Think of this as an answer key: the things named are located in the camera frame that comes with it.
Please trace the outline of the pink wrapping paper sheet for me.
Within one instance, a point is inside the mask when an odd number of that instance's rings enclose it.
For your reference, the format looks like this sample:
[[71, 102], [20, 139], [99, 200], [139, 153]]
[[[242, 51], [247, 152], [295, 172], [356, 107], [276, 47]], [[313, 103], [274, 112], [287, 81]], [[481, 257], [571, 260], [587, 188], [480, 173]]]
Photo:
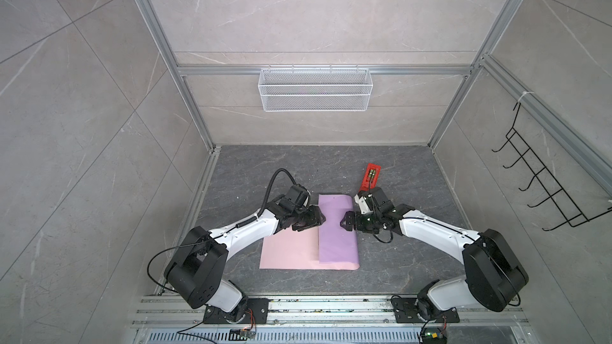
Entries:
[[325, 223], [302, 232], [284, 229], [263, 240], [260, 269], [357, 270], [360, 268], [355, 231], [340, 226], [353, 210], [350, 196], [321, 195], [319, 207]]

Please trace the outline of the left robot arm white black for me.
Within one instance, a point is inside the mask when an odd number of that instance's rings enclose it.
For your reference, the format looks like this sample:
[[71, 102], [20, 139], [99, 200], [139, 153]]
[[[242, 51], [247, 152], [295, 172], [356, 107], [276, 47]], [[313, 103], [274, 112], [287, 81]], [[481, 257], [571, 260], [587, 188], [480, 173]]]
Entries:
[[246, 218], [217, 229], [196, 226], [176, 248], [164, 270], [167, 283], [193, 309], [216, 307], [226, 314], [242, 314], [248, 297], [223, 279], [226, 262], [253, 243], [292, 229], [297, 232], [321, 226], [325, 216], [318, 205], [309, 204], [310, 194], [293, 185]]

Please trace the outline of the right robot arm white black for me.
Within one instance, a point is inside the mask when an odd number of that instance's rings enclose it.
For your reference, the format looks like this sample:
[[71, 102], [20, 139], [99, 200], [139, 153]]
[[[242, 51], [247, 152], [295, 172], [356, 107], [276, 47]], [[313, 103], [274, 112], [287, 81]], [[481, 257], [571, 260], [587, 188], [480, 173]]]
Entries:
[[359, 192], [355, 201], [359, 209], [345, 213], [339, 223], [347, 231], [374, 237], [388, 231], [390, 237], [420, 240], [464, 266], [463, 276], [434, 280], [419, 292], [414, 306], [421, 320], [436, 319], [455, 307], [478, 304], [491, 312], [503, 312], [521, 304], [520, 291], [529, 277], [501, 233], [463, 229], [412, 206], [394, 205], [379, 187]]

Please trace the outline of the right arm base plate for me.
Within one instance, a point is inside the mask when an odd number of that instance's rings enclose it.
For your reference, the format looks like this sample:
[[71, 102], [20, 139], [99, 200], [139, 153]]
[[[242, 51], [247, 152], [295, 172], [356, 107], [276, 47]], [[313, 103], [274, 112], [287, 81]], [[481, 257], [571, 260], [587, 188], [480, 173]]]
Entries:
[[418, 298], [392, 296], [390, 298], [397, 323], [459, 323], [456, 308], [440, 311], [429, 302]]

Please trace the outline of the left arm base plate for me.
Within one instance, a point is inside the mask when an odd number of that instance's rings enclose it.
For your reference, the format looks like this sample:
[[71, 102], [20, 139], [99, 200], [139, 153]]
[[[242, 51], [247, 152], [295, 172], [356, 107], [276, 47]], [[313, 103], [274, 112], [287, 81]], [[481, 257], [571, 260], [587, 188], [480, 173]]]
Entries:
[[224, 312], [218, 307], [208, 306], [204, 315], [205, 324], [246, 324], [254, 320], [256, 325], [265, 324], [269, 314], [270, 300], [253, 298], [240, 302], [231, 312]]

